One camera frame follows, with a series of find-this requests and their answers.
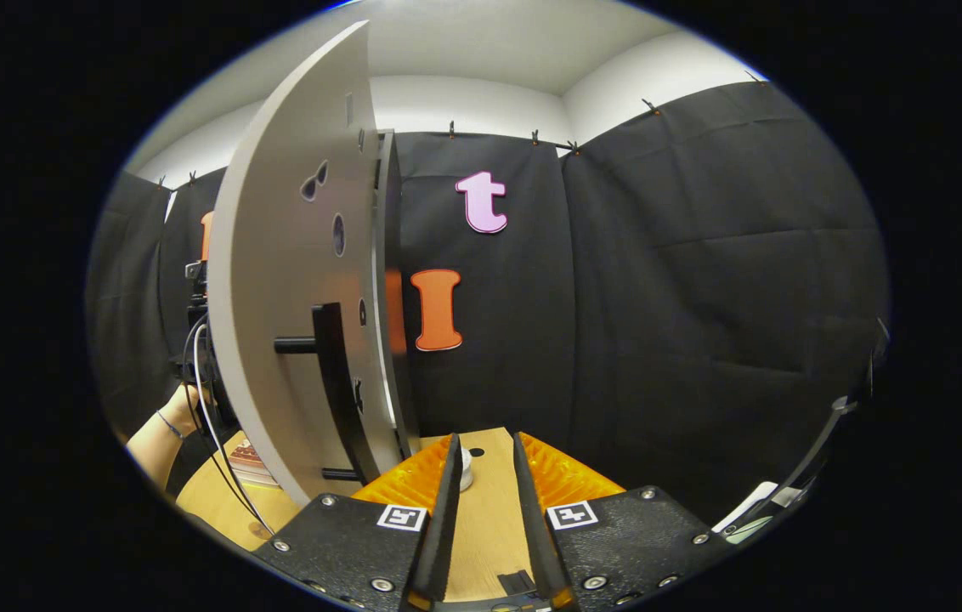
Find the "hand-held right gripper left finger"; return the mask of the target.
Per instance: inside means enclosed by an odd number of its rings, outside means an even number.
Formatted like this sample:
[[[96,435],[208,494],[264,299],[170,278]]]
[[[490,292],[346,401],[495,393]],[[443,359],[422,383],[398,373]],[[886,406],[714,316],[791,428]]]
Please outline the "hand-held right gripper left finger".
[[[315,497],[253,555],[348,611],[430,611],[449,584],[462,469],[445,435],[356,495]]]

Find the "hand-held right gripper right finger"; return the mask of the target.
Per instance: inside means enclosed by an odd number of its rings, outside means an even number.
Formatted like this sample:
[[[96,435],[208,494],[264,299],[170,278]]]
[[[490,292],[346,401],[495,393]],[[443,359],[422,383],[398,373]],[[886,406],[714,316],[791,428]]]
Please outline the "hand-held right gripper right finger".
[[[533,581],[555,611],[643,611],[733,554],[656,485],[624,489],[526,433],[512,444]]]

